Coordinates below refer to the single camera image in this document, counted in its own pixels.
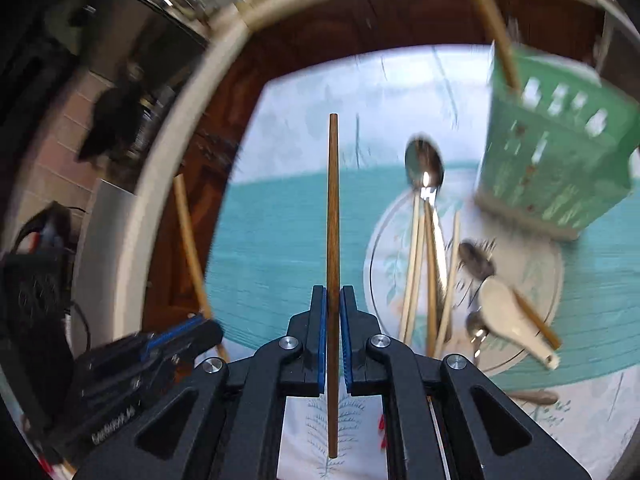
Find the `dark brown wooden chopstick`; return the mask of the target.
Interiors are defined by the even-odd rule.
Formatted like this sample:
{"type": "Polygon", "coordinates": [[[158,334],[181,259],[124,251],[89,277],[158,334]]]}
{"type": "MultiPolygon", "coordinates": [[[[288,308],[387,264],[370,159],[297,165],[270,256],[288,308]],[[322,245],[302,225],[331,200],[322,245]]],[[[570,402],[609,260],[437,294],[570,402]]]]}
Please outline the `dark brown wooden chopstick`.
{"type": "Polygon", "coordinates": [[[338,168],[338,116],[329,116],[328,211],[326,212],[326,299],[328,350],[326,402],[328,402],[328,456],[338,454],[338,392],[340,391],[340,168],[338,168]]]}

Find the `large steel spoon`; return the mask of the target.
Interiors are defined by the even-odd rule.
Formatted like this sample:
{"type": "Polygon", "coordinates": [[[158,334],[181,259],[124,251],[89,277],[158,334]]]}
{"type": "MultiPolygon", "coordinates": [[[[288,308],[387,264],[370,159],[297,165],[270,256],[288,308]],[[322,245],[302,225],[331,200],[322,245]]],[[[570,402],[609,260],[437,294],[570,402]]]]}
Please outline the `large steel spoon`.
{"type": "Polygon", "coordinates": [[[439,150],[427,136],[414,136],[405,151],[408,180],[419,192],[421,200],[431,207],[435,252],[436,297],[439,307],[444,305],[447,291],[447,260],[444,233],[436,208],[436,198],[444,183],[445,171],[439,150]]]}

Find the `pale chopstick red tip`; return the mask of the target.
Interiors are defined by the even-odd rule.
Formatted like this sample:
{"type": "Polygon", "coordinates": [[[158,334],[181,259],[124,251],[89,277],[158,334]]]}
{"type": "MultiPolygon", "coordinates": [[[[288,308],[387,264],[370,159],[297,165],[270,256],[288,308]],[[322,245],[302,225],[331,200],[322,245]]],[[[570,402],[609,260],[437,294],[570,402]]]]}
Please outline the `pale chopstick red tip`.
{"type": "Polygon", "coordinates": [[[416,307],[418,306],[421,269],[424,247],[423,200],[418,193],[414,194],[412,203],[411,240],[409,247],[407,281],[399,326],[400,340],[410,346],[416,307]]]}

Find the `white ceramic soup spoon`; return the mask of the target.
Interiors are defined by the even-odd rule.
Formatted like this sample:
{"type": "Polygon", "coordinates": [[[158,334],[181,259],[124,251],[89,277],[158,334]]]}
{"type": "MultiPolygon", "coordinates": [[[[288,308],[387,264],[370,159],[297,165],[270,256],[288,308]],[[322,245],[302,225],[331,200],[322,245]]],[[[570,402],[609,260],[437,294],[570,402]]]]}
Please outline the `white ceramic soup spoon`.
{"type": "Polygon", "coordinates": [[[511,289],[491,276],[478,291],[480,315],[489,331],[523,348],[548,370],[556,370],[560,357],[544,341],[537,338],[536,330],[521,314],[511,289]]]}

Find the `green perforated utensil holder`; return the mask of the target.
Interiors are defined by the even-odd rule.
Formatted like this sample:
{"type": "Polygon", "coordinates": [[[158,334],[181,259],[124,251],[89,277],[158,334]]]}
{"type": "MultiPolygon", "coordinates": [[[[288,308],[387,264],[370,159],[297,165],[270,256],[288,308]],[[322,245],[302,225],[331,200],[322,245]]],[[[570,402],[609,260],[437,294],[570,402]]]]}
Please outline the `green perforated utensil holder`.
{"type": "Polygon", "coordinates": [[[639,104],[569,58],[515,48],[521,87],[491,63],[478,206],[555,240],[576,240],[631,192],[639,104]]]}

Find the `dark steel spoon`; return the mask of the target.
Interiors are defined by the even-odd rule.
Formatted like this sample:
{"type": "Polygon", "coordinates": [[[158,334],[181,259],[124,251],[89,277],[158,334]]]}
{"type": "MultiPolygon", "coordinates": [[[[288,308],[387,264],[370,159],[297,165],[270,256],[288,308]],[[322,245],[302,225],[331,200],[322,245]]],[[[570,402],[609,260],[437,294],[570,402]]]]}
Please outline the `dark steel spoon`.
{"type": "Polygon", "coordinates": [[[466,270],[477,281],[484,281],[486,278],[496,274],[496,267],[480,248],[472,242],[464,240],[459,244],[458,252],[466,270]]]}

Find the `brown bamboo chopstick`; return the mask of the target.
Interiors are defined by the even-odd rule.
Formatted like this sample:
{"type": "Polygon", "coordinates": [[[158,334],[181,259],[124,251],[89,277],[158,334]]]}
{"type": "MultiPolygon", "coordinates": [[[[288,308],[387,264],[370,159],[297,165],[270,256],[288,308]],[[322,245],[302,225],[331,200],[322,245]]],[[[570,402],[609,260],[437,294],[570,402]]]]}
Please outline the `brown bamboo chopstick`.
{"type": "Polygon", "coordinates": [[[188,266],[196,299],[198,300],[198,307],[204,318],[212,320],[214,318],[213,310],[209,305],[205,291],[204,276],[194,240],[188,199],[186,198],[186,185],[182,174],[177,174],[174,177],[174,193],[182,246],[186,254],[186,265],[188,266]]]}

